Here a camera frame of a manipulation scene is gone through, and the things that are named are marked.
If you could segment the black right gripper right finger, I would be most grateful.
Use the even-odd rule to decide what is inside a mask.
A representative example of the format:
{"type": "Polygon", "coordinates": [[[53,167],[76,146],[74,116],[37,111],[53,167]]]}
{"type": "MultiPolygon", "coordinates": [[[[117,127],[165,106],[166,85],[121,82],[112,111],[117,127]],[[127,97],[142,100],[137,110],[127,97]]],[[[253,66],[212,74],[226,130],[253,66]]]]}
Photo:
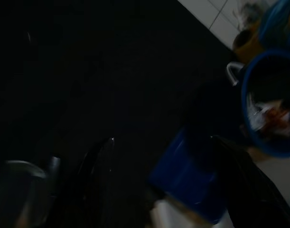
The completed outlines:
{"type": "Polygon", "coordinates": [[[211,138],[219,183],[236,228],[290,228],[290,207],[243,147],[211,138]]]}

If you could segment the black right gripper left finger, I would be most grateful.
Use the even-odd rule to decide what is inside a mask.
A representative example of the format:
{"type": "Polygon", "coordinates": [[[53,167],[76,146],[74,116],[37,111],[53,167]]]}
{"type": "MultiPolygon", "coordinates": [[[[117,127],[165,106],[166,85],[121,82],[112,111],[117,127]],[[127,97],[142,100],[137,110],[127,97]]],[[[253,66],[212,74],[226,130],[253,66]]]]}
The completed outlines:
{"type": "Polygon", "coordinates": [[[102,213],[103,188],[110,165],[108,159],[114,151],[114,138],[94,144],[85,154],[73,184],[73,215],[78,228],[96,228],[102,213]]]}

